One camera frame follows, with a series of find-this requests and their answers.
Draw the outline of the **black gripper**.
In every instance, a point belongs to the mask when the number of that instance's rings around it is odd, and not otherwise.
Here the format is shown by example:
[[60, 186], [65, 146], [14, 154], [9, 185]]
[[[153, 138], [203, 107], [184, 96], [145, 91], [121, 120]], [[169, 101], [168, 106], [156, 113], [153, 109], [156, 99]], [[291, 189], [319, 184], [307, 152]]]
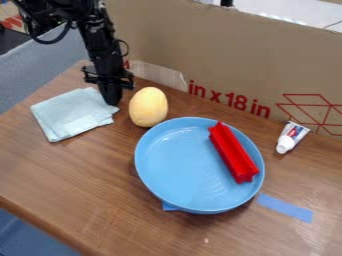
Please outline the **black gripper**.
[[100, 94], [108, 105], [119, 104], [123, 96], [123, 89], [132, 90], [135, 88], [133, 74], [123, 69], [116, 75], [98, 75], [94, 67], [90, 65], [81, 67], [84, 81], [97, 84]]

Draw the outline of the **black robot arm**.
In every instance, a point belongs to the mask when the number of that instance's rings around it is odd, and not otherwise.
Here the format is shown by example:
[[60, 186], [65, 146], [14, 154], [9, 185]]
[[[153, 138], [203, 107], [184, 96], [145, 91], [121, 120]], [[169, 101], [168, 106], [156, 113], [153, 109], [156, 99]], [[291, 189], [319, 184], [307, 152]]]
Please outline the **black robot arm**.
[[124, 69], [121, 40], [102, 0], [21, 0], [22, 20], [32, 39], [53, 44], [72, 25], [78, 29], [92, 66], [84, 66], [84, 80], [98, 87], [106, 104], [116, 106], [123, 90], [133, 89], [133, 74]]

